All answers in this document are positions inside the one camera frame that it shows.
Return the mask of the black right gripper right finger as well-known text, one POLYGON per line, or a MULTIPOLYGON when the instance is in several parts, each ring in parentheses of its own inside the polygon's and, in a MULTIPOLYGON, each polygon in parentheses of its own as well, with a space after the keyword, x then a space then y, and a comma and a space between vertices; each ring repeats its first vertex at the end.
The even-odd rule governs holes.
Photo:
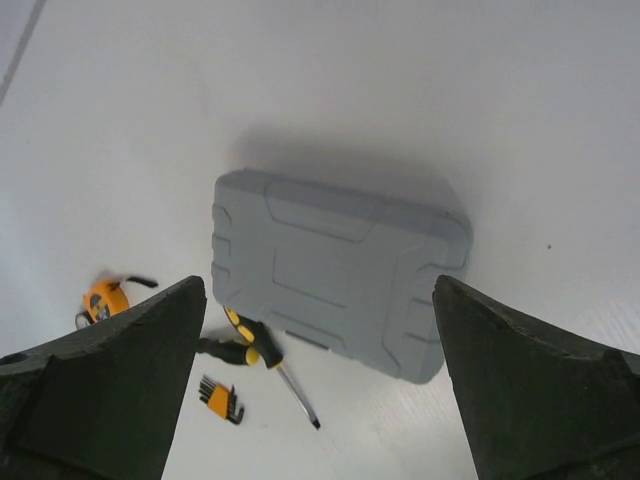
POLYGON ((447 275, 433 305, 479 478, 638 478, 638 355, 447 275))

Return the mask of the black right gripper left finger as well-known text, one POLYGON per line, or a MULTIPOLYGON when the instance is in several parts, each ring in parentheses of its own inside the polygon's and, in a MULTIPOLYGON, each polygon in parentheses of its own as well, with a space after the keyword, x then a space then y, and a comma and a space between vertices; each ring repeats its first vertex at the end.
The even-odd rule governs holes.
POLYGON ((110 319, 1 360, 4 479, 159 479, 204 321, 189 276, 110 319))

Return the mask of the grey plastic tool case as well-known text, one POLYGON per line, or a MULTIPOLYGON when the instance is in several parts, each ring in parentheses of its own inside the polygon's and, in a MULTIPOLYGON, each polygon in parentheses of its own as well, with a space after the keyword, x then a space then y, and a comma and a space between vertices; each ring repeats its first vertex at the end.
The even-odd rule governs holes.
POLYGON ((438 373, 432 292, 467 269, 467 218, 250 169, 217 179, 212 214, 219 304, 394 378, 438 373))

